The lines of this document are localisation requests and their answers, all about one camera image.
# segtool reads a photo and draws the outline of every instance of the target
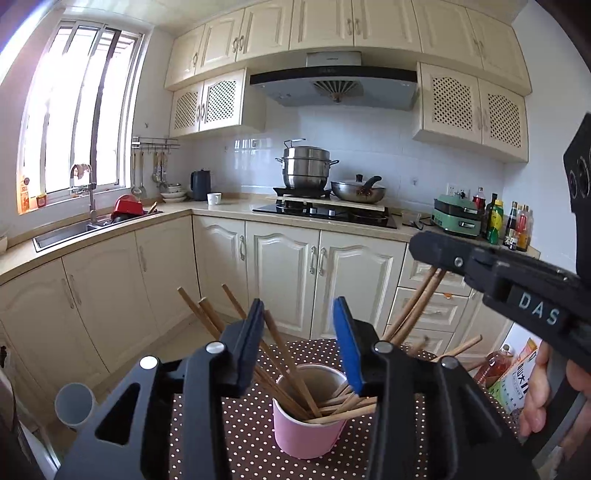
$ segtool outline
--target polka dot tablecloth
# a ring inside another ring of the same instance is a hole
[[[287,346],[297,364],[325,364],[342,370],[339,348],[335,340],[306,340],[288,343]],[[271,347],[275,355],[276,347]],[[422,352],[419,358],[431,360],[432,353]],[[273,379],[279,372],[261,353],[259,365]],[[223,417],[226,428],[226,445],[232,478],[248,480],[357,480],[365,477],[369,457],[372,416],[366,415],[350,419],[334,448],[322,457],[311,460],[298,460],[284,453],[275,443],[273,430],[273,407],[271,396],[258,383],[240,399],[223,400]],[[499,413],[507,421],[515,434],[517,430],[500,405],[491,397]],[[421,395],[416,398],[417,431],[419,436],[425,429],[425,409]],[[174,400],[173,422],[170,432],[170,479],[183,478],[183,453],[181,439],[183,425],[183,397]],[[426,453],[421,450],[417,459],[416,478],[427,478]]]

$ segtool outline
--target stainless steel pot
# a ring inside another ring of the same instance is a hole
[[[386,195],[385,187],[374,187],[374,184],[382,180],[382,177],[371,177],[363,182],[363,175],[356,175],[355,180],[333,181],[331,187],[333,193],[347,202],[377,203]]]

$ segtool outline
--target white mug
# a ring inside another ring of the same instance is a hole
[[[221,193],[208,193],[207,194],[207,204],[208,205],[219,205],[222,202],[222,194]]]

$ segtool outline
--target range hood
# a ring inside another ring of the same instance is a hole
[[[362,66],[355,51],[308,54],[306,65],[252,75],[251,85],[283,106],[413,108],[417,72]]]

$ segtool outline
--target orange bottle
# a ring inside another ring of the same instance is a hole
[[[511,366],[513,353],[509,345],[503,345],[501,350],[491,352],[486,357],[485,363],[478,369],[474,375],[474,381],[486,388],[492,386],[502,374]]]

